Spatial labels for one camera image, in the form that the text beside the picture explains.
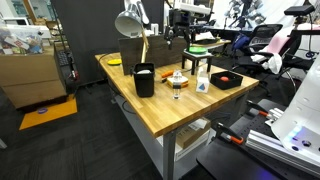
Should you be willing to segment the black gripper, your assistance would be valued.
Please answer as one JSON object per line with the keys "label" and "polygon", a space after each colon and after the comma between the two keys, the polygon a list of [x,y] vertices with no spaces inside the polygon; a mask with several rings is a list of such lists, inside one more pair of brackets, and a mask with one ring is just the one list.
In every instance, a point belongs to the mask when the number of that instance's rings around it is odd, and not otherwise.
{"label": "black gripper", "polygon": [[191,13],[189,11],[173,9],[169,11],[169,26],[165,27],[164,39],[168,49],[172,49],[173,36],[183,36],[187,43],[186,51],[190,51],[190,46],[194,40],[194,31],[190,30]]}

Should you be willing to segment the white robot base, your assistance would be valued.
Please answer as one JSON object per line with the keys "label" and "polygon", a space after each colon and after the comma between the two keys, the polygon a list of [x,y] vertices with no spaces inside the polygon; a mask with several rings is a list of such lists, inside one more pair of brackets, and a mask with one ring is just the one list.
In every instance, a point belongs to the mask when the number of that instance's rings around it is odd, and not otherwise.
{"label": "white robot base", "polygon": [[296,157],[320,165],[320,57],[271,130]]}

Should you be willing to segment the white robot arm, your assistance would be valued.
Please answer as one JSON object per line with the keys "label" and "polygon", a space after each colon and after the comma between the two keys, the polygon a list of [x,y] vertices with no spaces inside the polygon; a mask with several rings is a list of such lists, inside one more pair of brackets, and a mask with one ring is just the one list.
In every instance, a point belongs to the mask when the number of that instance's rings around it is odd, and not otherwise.
{"label": "white robot arm", "polygon": [[208,21],[211,14],[212,10],[204,5],[175,2],[173,6],[170,6],[168,25],[164,33],[168,48],[172,49],[172,43],[176,37],[183,37],[186,41],[186,50],[189,50],[195,39],[196,30],[199,28],[194,21],[198,19]]}

